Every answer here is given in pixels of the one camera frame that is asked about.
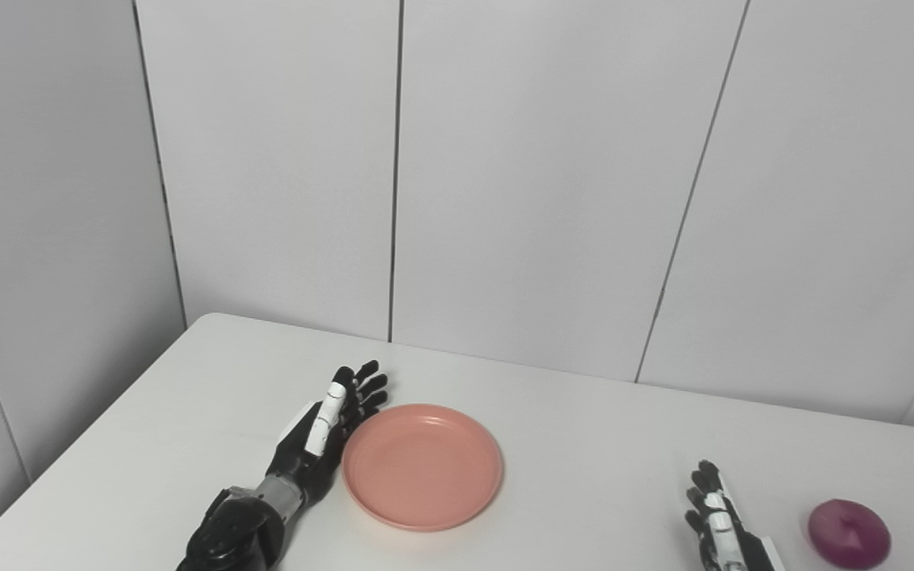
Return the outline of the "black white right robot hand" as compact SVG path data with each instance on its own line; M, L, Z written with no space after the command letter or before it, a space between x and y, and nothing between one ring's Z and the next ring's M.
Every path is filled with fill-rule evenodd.
M693 487L686 498L693 509L685 521L697 535L697 549L704 570L783 570L784 564L771 538L747 530L720 469L707 459L690 474Z

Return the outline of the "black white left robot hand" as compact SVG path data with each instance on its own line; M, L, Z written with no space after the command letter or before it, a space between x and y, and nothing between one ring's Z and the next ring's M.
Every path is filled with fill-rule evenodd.
M349 438L388 401L389 378L378 369L377 360L356 371L341 366L323 401L309 406L277 444L266 476L295 485L302 507L309 508L327 495Z

